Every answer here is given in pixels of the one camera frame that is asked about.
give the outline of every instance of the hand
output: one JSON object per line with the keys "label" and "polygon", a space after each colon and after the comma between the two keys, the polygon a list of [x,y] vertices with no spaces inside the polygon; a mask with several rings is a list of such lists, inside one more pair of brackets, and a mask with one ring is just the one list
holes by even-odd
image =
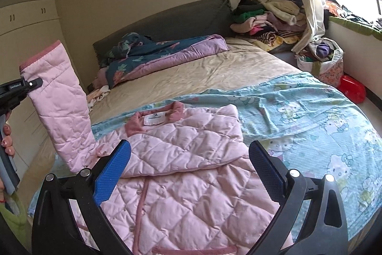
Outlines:
{"label": "hand", "polygon": [[[6,121],[9,119],[10,115],[11,115],[11,112],[8,112],[6,114],[5,116]],[[15,151],[15,148],[13,147],[12,137],[10,136],[12,132],[11,126],[9,124],[5,124],[3,127],[3,131],[5,134],[5,137],[1,141],[1,146],[5,148],[5,152],[8,155],[14,157],[16,151]],[[4,184],[2,180],[0,179],[0,203],[4,202],[4,189],[5,189]]]}

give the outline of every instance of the beige bed sheet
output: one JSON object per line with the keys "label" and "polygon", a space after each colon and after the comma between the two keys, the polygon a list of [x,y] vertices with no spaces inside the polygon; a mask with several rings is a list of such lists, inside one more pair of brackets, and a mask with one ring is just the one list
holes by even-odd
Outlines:
{"label": "beige bed sheet", "polygon": [[[230,51],[168,68],[113,88],[105,99],[94,106],[90,113],[92,124],[178,95],[200,93],[209,88],[232,90],[300,72],[244,40],[227,38],[226,42]],[[47,138],[19,186],[18,195],[26,207],[54,160],[55,150]]]}

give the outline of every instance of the window sill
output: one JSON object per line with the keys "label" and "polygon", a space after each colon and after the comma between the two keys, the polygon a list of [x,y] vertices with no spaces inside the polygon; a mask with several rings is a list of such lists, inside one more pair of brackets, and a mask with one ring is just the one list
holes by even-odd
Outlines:
{"label": "window sill", "polygon": [[359,34],[365,36],[374,36],[376,39],[382,41],[382,32],[379,32],[372,27],[338,17],[329,17],[329,21],[337,23]]}

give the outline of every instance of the red container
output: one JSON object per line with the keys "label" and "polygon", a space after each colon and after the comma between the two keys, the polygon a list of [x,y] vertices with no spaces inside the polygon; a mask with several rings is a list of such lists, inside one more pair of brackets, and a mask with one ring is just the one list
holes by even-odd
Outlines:
{"label": "red container", "polygon": [[366,98],[365,86],[348,75],[341,77],[341,84],[338,90],[355,104],[362,103]]}

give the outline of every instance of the light blue blanket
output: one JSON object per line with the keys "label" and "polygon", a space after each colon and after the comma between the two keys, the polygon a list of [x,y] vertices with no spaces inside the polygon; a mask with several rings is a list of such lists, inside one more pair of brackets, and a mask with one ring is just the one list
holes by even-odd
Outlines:
{"label": "light blue blanket", "polygon": [[[99,139],[126,123],[134,112],[174,100],[193,107],[234,104],[247,145],[261,141],[270,154],[305,176],[333,174],[341,190],[349,238],[381,207],[381,137],[356,105],[308,73],[285,75],[234,91],[209,89],[146,105],[92,126],[93,133]],[[30,214],[35,204],[31,204]],[[294,238],[307,209],[308,202],[292,230]]]}

